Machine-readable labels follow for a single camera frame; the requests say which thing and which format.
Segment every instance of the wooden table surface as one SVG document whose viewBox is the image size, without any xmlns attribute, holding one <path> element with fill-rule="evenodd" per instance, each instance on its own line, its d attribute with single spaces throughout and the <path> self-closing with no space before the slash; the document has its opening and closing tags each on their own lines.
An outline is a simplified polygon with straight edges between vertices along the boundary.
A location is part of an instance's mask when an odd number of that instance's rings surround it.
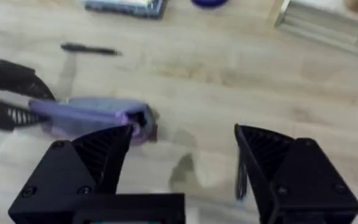
<svg viewBox="0 0 358 224">
<path fill-rule="evenodd" d="M 358 198 L 358 56 L 274 30 L 280 4 L 169 0 L 147 21 L 0 0 L 0 58 L 36 69 L 58 98 L 125 96 L 158 111 L 158 142 L 130 150 L 119 192 L 185 192 L 189 223 L 258 223 L 252 194 L 234 200 L 235 123 L 315 138 Z M 70 55 L 68 41 L 124 55 Z M 52 141 L 39 127 L 0 133 L 0 223 Z"/>
</svg>

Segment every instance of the screw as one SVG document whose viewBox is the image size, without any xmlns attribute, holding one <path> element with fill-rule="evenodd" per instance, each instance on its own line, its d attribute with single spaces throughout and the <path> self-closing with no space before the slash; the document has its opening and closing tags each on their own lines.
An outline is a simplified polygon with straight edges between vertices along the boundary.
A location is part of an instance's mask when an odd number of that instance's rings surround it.
<svg viewBox="0 0 358 224">
<path fill-rule="evenodd" d="M 340 194 L 344 194 L 347 192 L 347 188 L 343 184 L 336 184 L 334 186 L 334 189 L 336 192 L 338 192 Z"/>
<path fill-rule="evenodd" d="M 88 186 L 82 186 L 78 189 L 77 194 L 90 194 L 92 192 L 92 188 Z"/>
<path fill-rule="evenodd" d="M 62 141 L 55 141 L 53 144 L 52 144 L 52 149 L 61 149 L 63 148 L 65 145 L 64 142 Z"/>
<path fill-rule="evenodd" d="M 35 192 L 37 191 L 36 187 L 26 187 L 25 189 L 22 190 L 22 197 L 27 198 L 27 197 L 31 197 L 35 194 Z"/>
<path fill-rule="evenodd" d="M 280 194 L 282 196 L 287 196 L 290 193 L 289 189 L 282 185 L 279 185 L 277 187 L 277 192 L 278 192 L 278 194 Z"/>
</svg>

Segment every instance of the black pen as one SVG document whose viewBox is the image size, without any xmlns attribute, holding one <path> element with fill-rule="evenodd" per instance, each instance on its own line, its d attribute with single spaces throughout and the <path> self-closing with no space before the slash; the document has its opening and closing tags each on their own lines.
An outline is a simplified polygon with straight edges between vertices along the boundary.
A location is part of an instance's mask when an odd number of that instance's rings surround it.
<svg viewBox="0 0 358 224">
<path fill-rule="evenodd" d="M 114 49 L 107 49 L 103 47 L 88 47 L 83 44 L 76 43 L 64 43 L 60 45 L 63 50 L 68 52 L 81 52 L 81 53 L 92 53 L 92 54 L 103 54 L 103 55 L 122 55 L 121 52 Z"/>
</svg>

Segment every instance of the blue object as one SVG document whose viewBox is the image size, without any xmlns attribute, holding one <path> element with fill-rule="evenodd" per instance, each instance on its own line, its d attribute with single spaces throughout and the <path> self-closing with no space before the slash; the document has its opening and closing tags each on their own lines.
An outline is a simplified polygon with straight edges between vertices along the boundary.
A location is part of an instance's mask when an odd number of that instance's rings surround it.
<svg viewBox="0 0 358 224">
<path fill-rule="evenodd" d="M 227 2 L 227 0 L 192 0 L 194 4 L 201 7 L 218 7 Z"/>
</svg>

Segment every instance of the purple object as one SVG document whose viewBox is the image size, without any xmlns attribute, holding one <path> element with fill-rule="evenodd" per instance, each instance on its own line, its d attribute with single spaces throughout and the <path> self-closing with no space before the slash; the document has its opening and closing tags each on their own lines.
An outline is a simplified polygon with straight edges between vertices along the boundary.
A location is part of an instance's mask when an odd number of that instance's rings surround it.
<svg viewBox="0 0 358 224">
<path fill-rule="evenodd" d="M 147 124 L 129 119 L 128 112 L 143 112 L 149 107 L 139 101 L 117 98 L 74 98 L 64 103 L 48 100 L 31 100 L 29 107 L 36 113 L 50 117 L 44 130 L 54 136 L 77 137 L 93 131 L 132 124 L 132 143 L 146 141 L 153 131 L 155 121 L 145 114 Z"/>
<path fill-rule="evenodd" d="M 201 7 L 218 7 L 227 2 L 227 0 L 192 0 L 194 4 Z"/>
</svg>

